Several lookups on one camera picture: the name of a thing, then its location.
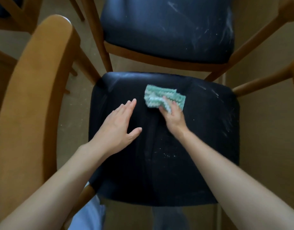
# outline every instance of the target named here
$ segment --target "floor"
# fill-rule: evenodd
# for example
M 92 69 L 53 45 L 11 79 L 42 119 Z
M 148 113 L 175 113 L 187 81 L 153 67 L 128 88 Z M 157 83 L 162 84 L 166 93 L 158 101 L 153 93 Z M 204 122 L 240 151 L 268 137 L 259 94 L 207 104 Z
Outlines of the floor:
M 101 13 L 105 0 L 95 0 L 98 13 Z M 88 22 L 81 22 L 68 0 L 43 0 L 39 23 L 47 16 L 60 14 L 67 17 L 75 26 L 81 38 L 81 47 L 87 54 L 100 75 L 106 71 L 92 37 Z M 30 35 L 24 32 L 0 31 L 0 50 L 19 58 Z M 131 61 L 110 55 L 114 71 L 145 71 L 174 73 L 198 78 L 207 73 L 163 68 Z M 88 120 L 90 97 L 93 86 L 78 71 L 78 76 L 69 76 L 66 88 L 70 95 L 64 95 L 57 136 L 57 166 L 60 168 L 77 150 L 88 141 Z M 152 229 L 152 212 L 150 207 L 130 205 L 110 200 L 103 200 L 107 206 L 105 229 Z M 191 229 L 214 229 L 214 205 L 186 207 Z

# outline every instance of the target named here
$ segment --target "green cloth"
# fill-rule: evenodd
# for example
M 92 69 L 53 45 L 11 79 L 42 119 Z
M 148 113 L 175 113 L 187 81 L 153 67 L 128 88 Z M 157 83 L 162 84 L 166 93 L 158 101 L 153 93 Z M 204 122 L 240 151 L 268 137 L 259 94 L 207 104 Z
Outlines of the green cloth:
M 175 101 L 183 110 L 186 96 L 177 93 L 176 89 L 161 88 L 155 85 L 146 86 L 144 99 L 147 107 L 159 108 L 159 106 L 162 106 L 166 111 L 171 113 L 172 110 L 163 96 L 171 101 Z

